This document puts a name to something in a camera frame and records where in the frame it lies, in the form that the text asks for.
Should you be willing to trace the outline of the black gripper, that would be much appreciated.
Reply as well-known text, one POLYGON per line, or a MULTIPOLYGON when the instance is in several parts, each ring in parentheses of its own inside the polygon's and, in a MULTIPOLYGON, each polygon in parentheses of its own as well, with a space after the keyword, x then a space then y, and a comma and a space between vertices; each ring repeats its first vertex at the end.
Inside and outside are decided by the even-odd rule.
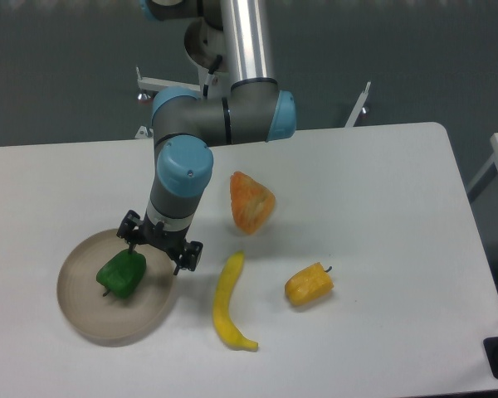
POLYGON ((185 240, 189 227, 180 231, 166 231, 164 224, 153 222, 145 217, 142 221, 140 215, 129 210, 120 223, 116 235, 128 245, 128 253, 132 254, 137 245, 150 245, 168 253, 174 262, 174 275, 181 270, 193 272, 201 259, 203 243, 185 240))

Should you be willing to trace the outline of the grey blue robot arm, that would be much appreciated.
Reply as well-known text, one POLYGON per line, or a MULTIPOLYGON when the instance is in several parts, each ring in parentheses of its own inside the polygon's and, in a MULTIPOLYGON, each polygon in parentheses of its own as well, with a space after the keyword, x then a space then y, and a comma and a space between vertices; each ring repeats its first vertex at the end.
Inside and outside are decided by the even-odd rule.
POLYGON ((213 74, 224 68, 228 89, 212 94, 182 86, 160 90, 153 100, 151 126, 154 180, 146 212, 128 211, 117 236, 132 250, 151 245, 175 269, 196 269, 203 249, 186 234, 212 176, 215 146, 289 138, 296 129, 293 96, 280 90, 271 58, 263 1, 143 1, 157 20, 194 18, 206 31, 199 47, 215 56, 205 64, 213 74))

